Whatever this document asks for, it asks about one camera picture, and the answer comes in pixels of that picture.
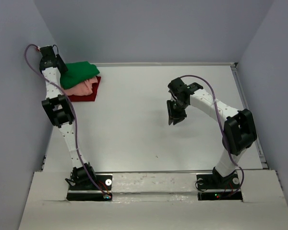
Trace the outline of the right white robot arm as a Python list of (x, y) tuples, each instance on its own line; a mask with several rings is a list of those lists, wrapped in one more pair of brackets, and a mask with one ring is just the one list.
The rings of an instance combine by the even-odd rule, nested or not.
[(208, 92), (196, 82), (187, 85), (182, 77), (172, 80), (168, 89), (171, 94), (167, 101), (169, 125), (182, 122), (187, 117), (188, 106), (201, 110), (218, 122), (224, 150), (212, 174), (201, 182), (205, 189), (224, 188), (232, 182), (243, 153), (257, 140), (251, 111), (230, 107), (216, 98), (214, 90)]

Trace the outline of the green t-shirt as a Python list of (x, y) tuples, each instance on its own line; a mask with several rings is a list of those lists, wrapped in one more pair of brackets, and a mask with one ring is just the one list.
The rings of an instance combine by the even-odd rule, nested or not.
[(75, 85), (100, 74), (94, 64), (88, 61), (67, 63), (67, 71), (60, 76), (60, 85), (63, 89), (70, 89)]

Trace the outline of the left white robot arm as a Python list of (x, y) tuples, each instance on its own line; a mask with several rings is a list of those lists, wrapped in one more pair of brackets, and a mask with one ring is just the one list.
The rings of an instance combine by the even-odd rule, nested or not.
[(42, 101), (50, 122), (61, 133), (72, 162), (72, 173), (66, 182), (70, 186), (83, 186), (85, 189), (96, 188), (97, 177), (93, 167), (82, 156), (78, 144), (77, 119), (73, 105), (60, 87), (60, 76), (67, 71), (67, 67), (59, 54), (55, 54), (52, 46), (39, 49), (42, 58), (39, 70), (46, 81), (46, 98)]

